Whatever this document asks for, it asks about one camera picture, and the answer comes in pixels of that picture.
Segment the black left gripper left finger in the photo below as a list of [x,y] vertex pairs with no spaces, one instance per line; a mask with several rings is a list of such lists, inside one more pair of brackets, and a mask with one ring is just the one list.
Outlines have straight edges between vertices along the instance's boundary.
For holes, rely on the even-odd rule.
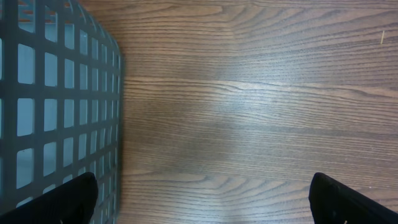
[[85,172],[1,215],[1,224],[89,223],[98,199],[94,173]]

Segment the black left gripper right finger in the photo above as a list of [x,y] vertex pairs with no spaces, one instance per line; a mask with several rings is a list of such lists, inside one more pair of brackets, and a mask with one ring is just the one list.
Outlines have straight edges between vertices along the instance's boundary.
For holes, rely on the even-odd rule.
[[308,199],[315,224],[397,224],[396,212],[321,172]]

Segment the grey plastic mesh basket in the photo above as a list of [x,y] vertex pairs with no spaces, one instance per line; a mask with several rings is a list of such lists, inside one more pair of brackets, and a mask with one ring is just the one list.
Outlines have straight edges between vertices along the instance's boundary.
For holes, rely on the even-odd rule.
[[1,1],[1,212],[92,172],[119,215],[123,57],[75,0]]

